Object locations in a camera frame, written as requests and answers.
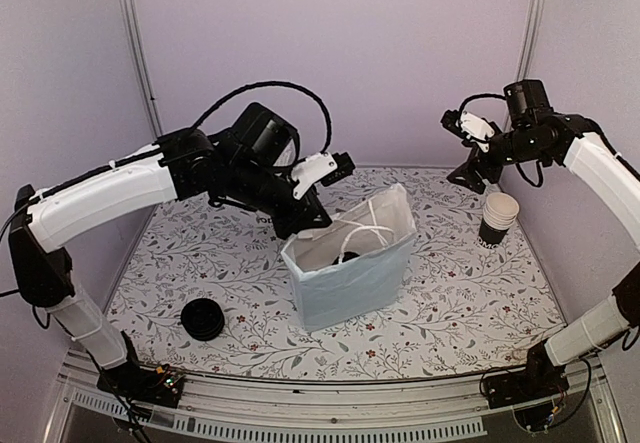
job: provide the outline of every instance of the table surface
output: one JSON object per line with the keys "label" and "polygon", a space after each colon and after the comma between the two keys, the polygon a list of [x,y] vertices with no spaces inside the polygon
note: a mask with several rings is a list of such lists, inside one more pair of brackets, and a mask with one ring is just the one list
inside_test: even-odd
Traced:
{"label": "table surface", "polygon": [[[397,301],[334,327],[300,327],[288,270],[264,215],[214,209],[205,196],[158,207],[109,309],[143,361],[199,372],[345,381],[460,375],[521,364],[564,326],[519,226],[477,243],[485,196],[447,170],[358,169],[320,198],[330,213],[401,183],[418,239]],[[198,342],[180,325],[195,298],[215,299],[226,326]]]}

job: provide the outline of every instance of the shopping bag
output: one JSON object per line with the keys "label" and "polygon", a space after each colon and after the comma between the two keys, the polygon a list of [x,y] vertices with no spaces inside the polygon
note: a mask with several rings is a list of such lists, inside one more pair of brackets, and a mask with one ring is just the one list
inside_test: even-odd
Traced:
{"label": "shopping bag", "polygon": [[319,330],[393,303],[415,238],[400,184],[334,215],[327,228],[289,238],[282,258],[302,326]]}

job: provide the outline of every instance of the cable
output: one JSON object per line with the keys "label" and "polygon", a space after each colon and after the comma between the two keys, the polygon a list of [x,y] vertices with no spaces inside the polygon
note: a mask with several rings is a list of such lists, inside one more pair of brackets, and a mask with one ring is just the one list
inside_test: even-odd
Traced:
{"label": "cable", "polygon": [[585,365],[587,365],[587,371],[589,372],[589,376],[587,377],[587,386],[585,387],[584,392],[582,393],[582,397],[580,398],[580,401],[578,401],[578,404],[576,405],[576,407],[563,420],[555,424],[551,424],[543,430],[531,431],[531,433],[544,433],[545,431],[552,430],[561,425],[564,425],[567,421],[573,418],[576,413],[578,413],[580,408],[582,408],[582,405],[584,404],[585,400],[587,399],[587,396],[589,395],[589,390],[591,389],[591,377],[593,376],[593,370],[591,369],[591,363],[589,363],[589,361],[585,357],[580,358],[580,361],[582,361]]}
{"label": "cable", "polygon": [[[478,93],[476,95],[471,95],[467,98],[465,98],[462,103],[460,103],[460,108],[458,108],[458,126],[460,126],[460,124],[462,123],[461,118],[462,118],[462,112],[464,111],[465,107],[471,103],[472,101],[475,100],[481,100],[481,99],[485,99],[485,98],[494,98],[496,100],[503,100],[506,101],[506,98],[503,95],[499,95],[497,93]],[[469,141],[475,141],[476,143],[489,143],[488,140],[482,140],[480,138],[477,138],[473,135],[465,135],[466,139]]]}
{"label": "cable", "polygon": [[43,330],[49,329],[49,326],[51,326],[51,313],[47,313],[46,323],[43,323],[40,317],[38,316],[38,309],[36,308],[35,305],[31,306],[31,313],[33,314],[33,317],[35,318],[35,320],[38,322],[38,325],[40,326],[40,328],[42,328]]}
{"label": "cable", "polygon": [[42,195],[39,198],[37,198],[35,200],[30,200],[29,204],[37,203],[38,201],[40,201],[40,200],[42,200],[44,198],[48,198],[50,196],[53,196],[56,193],[61,192],[62,190],[66,190],[67,188],[70,188],[73,185],[77,185],[79,183],[82,183],[83,181],[88,180],[89,178],[93,178],[94,176],[101,175],[102,173],[105,173],[107,171],[113,170],[115,168],[119,168],[121,166],[129,165],[131,163],[135,163],[136,161],[144,160],[145,158],[150,158],[150,157],[158,155],[160,153],[162,153],[162,150],[160,148],[155,148],[155,149],[150,150],[150,151],[145,151],[144,153],[138,153],[137,155],[128,156],[126,158],[122,158],[121,160],[117,160],[117,161],[114,162],[113,166],[111,166],[111,165],[99,166],[97,168],[94,168],[93,170],[89,170],[86,173],[83,173],[80,176],[76,176],[75,178],[67,180],[64,183],[60,183],[59,185],[56,185],[53,188],[48,189],[47,191],[43,192]]}
{"label": "cable", "polygon": [[524,170],[522,169],[522,166],[520,166],[520,163],[516,163],[516,170],[518,170],[518,173],[520,173],[520,176],[522,177],[522,179],[524,181],[526,181],[527,183],[529,183],[531,186],[533,186],[534,188],[540,188],[542,187],[542,184],[544,183],[544,176],[542,174],[542,162],[540,160],[536,161],[536,171],[538,173],[538,182],[534,182],[532,179],[530,179],[526,173],[524,172]]}
{"label": "cable", "polygon": [[20,293],[20,290],[18,290],[17,288],[15,290],[5,291],[3,293],[0,293],[0,298],[4,298],[5,296],[15,295],[16,293]]}
{"label": "cable", "polygon": [[507,367],[498,367],[498,368],[489,368],[488,370],[484,371],[482,373],[482,376],[480,377],[480,382],[478,383],[478,389],[480,391],[480,394],[484,397],[484,398],[488,398],[487,394],[484,392],[484,390],[482,389],[482,382],[484,381],[484,378],[489,374],[489,373],[495,373],[497,371],[506,371],[507,373],[509,373],[510,375],[512,374],[510,370],[515,370],[518,368],[523,368],[524,365],[519,365],[519,366],[510,366],[509,368]]}
{"label": "cable", "polygon": [[326,137],[325,137],[325,142],[324,142],[324,146],[322,147],[322,150],[320,150],[321,153],[324,153],[325,151],[327,151],[327,149],[329,148],[329,145],[331,144],[331,136],[332,136],[332,128],[331,128],[331,115],[329,114],[329,110],[327,109],[326,105],[324,104],[324,102],[322,101],[322,99],[316,95],[313,91],[305,88],[304,86],[300,86],[297,85],[295,83],[291,83],[289,81],[278,81],[278,80],[274,80],[274,81],[258,81],[256,83],[250,83],[248,85],[244,85],[241,86],[240,88],[237,88],[235,90],[233,90],[231,93],[227,93],[225,96],[223,96],[222,98],[220,98],[218,101],[216,101],[213,105],[211,105],[209,107],[209,109],[207,111],[205,111],[200,118],[198,118],[196,120],[196,122],[191,125],[191,130],[195,131],[197,130],[204,122],[207,118],[209,118],[209,116],[211,116],[211,114],[216,111],[218,108],[220,108],[222,105],[224,105],[227,101],[229,101],[232,98],[235,98],[236,96],[245,93],[247,91],[250,90],[255,90],[257,88],[267,88],[267,87],[281,87],[281,88],[290,88],[292,90],[296,90],[299,91],[300,93],[303,93],[305,95],[307,95],[308,97],[310,97],[313,101],[315,101],[318,106],[320,107],[320,110],[322,110],[322,114],[324,116],[324,122],[326,125]]}
{"label": "cable", "polygon": [[130,402],[129,402],[129,404],[124,402],[124,400],[120,397],[120,395],[118,395],[116,393],[116,390],[111,385],[111,382],[106,377],[106,375],[104,374],[102,368],[100,368],[100,365],[98,365],[98,362],[93,357],[93,355],[91,353],[89,353],[89,352],[87,352],[87,353],[89,354],[89,358],[91,358],[91,361],[93,362],[93,366],[96,367],[96,370],[98,370],[98,373],[100,374],[102,379],[107,383],[107,386],[109,386],[109,389],[111,390],[111,393],[113,394],[113,396],[116,397],[116,400],[118,400],[118,403],[120,403],[122,405],[122,407],[124,408],[125,412],[127,413],[127,418],[129,419],[129,424],[134,428],[133,431],[131,432],[133,437],[138,442],[142,441],[144,443],[152,443],[151,440],[149,439],[149,437],[147,436],[147,433],[144,431],[144,427],[140,424],[140,422],[138,421],[138,418],[136,417],[136,415],[135,415],[135,413],[134,413],[134,411],[132,409],[135,405],[133,403],[130,403]]}
{"label": "cable", "polygon": [[[293,90],[299,91],[301,93],[304,93],[305,95],[309,96],[310,98],[312,98],[317,104],[318,106],[320,106],[320,109],[322,110],[322,114],[324,115],[324,120],[325,120],[325,125],[326,125],[326,137],[325,137],[325,142],[324,142],[324,146],[322,147],[321,153],[324,153],[325,151],[327,151],[327,149],[329,148],[329,145],[331,144],[331,137],[332,137],[332,126],[331,126],[331,115],[329,114],[329,110],[327,109],[326,105],[324,104],[324,102],[322,101],[322,99],[316,95],[313,91],[305,88],[304,86],[300,86],[297,85],[295,83],[291,83],[288,81],[259,81],[256,83],[251,83],[249,85],[245,85],[245,86],[241,86],[240,88],[237,88],[235,90],[233,90],[231,93],[228,93],[227,95],[223,96],[222,98],[220,98],[218,101],[216,101],[211,107],[209,107],[209,109],[207,111],[205,111],[200,118],[198,118],[196,120],[196,122],[191,125],[189,127],[189,131],[187,131],[186,133],[184,133],[183,135],[181,135],[179,138],[176,138],[175,141],[173,142],[173,144],[177,144],[179,141],[181,141],[181,139],[184,139],[186,137],[188,137],[189,135],[191,135],[196,129],[198,129],[203,123],[204,121],[211,116],[211,114],[216,111],[218,108],[220,108],[223,104],[225,104],[227,101],[229,101],[230,99],[245,93],[249,90],[254,90],[256,88],[266,88],[266,87],[273,87],[273,86],[277,86],[277,87],[283,87],[283,88],[291,88]],[[299,158],[299,141],[297,142],[297,146],[296,146],[296,160],[298,160]],[[155,148],[153,150],[150,151],[145,151],[144,153],[139,153],[137,155],[133,155],[133,156],[129,156],[126,158],[123,158],[121,160],[117,160],[116,162],[114,162],[114,165],[102,165],[99,166],[97,168],[94,168],[93,170],[89,170],[86,173],[77,176],[75,178],[72,178],[70,180],[65,181],[64,183],[61,183],[59,185],[54,186],[53,188],[50,188],[49,190],[45,191],[44,193],[42,193],[42,195],[39,198],[33,199],[29,201],[29,204],[34,204],[37,203],[38,201],[44,199],[44,198],[48,198],[50,196],[55,195],[56,193],[59,193],[62,190],[66,190],[67,188],[72,187],[73,185],[77,185],[79,183],[82,183],[85,180],[88,180],[89,178],[93,178],[94,176],[98,176],[102,173],[105,173],[107,171],[113,170],[115,168],[119,168],[121,166],[125,166],[125,165],[129,165],[131,163],[135,163],[136,161],[140,161],[140,160],[144,160],[145,158],[150,158],[152,156],[158,155],[162,153],[162,150],[160,148]],[[285,170],[290,170],[291,168],[293,168],[293,166],[295,165],[297,161],[294,161],[294,164],[292,165],[287,165],[287,166],[283,166],[283,167],[273,167],[271,168],[271,170],[276,170],[276,171],[285,171]]]}
{"label": "cable", "polygon": [[4,237],[4,234],[7,232],[7,229],[9,228],[9,225],[11,224],[11,222],[15,220],[23,211],[25,211],[28,208],[28,206],[29,206],[29,203],[25,203],[16,211],[14,211],[9,218],[6,219],[6,221],[2,225],[2,229],[0,229],[0,241],[2,241],[2,238]]}
{"label": "cable", "polygon": [[640,326],[636,329],[636,336],[633,337],[630,343],[628,342],[629,335],[631,335],[631,330],[627,331],[624,335],[624,339],[622,340],[622,351],[629,351],[633,348],[633,345],[638,342],[638,338],[640,337]]}
{"label": "cable", "polygon": [[465,106],[467,106],[472,101],[481,100],[485,98],[494,98],[496,100],[502,100],[502,101],[507,100],[504,97],[504,95],[499,95],[497,93],[478,93],[476,95],[471,95],[463,100],[463,102],[460,104],[460,108],[458,109],[458,114],[462,116],[462,112],[464,111]]}
{"label": "cable", "polygon": [[[0,242],[2,241],[2,238],[4,237],[4,234],[7,232],[7,229],[9,228],[9,225],[11,224],[11,222],[13,220],[15,220],[23,211],[25,211],[28,206],[29,206],[28,203],[25,203],[24,205],[22,205],[20,208],[18,208],[16,211],[14,211],[11,214],[11,216],[9,218],[7,218],[7,220],[2,224],[2,229],[0,229]],[[20,290],[18,290],[18,289],[4,291],[4,292],[0,293],[0,298],[4,298],[5,296],[15,295],[16,293],[19,293],[19,292],[20,292]]]}

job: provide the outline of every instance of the black paper cup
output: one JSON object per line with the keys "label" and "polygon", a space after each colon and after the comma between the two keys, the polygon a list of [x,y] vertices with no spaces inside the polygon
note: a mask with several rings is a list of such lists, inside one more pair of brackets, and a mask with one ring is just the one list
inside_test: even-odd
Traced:
{"label": "black paper cup", "polygon": [[502,243],[507,231],[509,231],[508,228],[506,230],[491,228],[483,218],[482,223],[480,223],[480,231],[478,232],[478,242],[485,248],[495,248]]}

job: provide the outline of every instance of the purple wall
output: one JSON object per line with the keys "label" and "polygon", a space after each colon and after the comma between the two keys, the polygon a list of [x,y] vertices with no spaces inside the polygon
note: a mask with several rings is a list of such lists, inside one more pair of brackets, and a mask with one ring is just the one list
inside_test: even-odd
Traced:
{"label": "purple wall", "polygon": [[[640,0],[546,0],[532,77],[556,110],[600,123],[613,146],[640,168]],[[570,320],[606,298],[638,261],[631,238],[595,193],[561,168],[532,189],[517,173],[504,188],[520,201],[521,223]],[[638,441],[638,349],[619,343],[602,361],[629,441]]]}
{"label": "purple wall", "polygon": [[[335,120],[334,150],[360,164],[454,165],[465,151],[439,122],[468,94],[511,81],[529,0],[136,0],[166,130],[192,123],[237,86],[285,79],[320,94]],[[323,141],[305,96],[261,90],[205,125],[235,121],[259,99]],[[503,106],[478,103],[504,120]]]}
{"label": "purple wall", "polygon": [[[151,139],[118,0],[0,0],[0,214],[17,189],[53,186]],[[143,221],[129,215],[69,245],[76,273],[105,304]],[[0,248],[0,291],[15,287]],[[68,339],[45,333],[19,297],[0,300],[0,441],[41,440]]]}

